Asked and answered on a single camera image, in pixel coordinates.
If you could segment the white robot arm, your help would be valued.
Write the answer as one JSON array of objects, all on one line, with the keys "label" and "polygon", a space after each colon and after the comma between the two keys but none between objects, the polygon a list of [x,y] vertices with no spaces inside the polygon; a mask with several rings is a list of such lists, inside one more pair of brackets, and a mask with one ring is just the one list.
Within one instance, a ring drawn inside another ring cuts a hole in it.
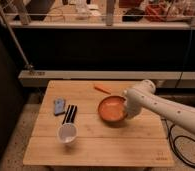
[{"label": "white robot arm", "polygon": [[137,116],[146,108],[195,134],[195,108],[155,95],[156,86],[151,80],[142,80],[123,91],[127,118]]}]

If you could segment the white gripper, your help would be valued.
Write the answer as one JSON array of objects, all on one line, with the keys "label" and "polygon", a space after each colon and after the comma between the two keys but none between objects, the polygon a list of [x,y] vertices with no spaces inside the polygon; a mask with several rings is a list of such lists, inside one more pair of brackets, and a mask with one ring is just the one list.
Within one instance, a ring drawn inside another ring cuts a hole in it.
[{"label": "white gripper", "polygon": [[140,113],[140,107],[138,105],[126,104],[124,107],[127,119],[132,119]]}]

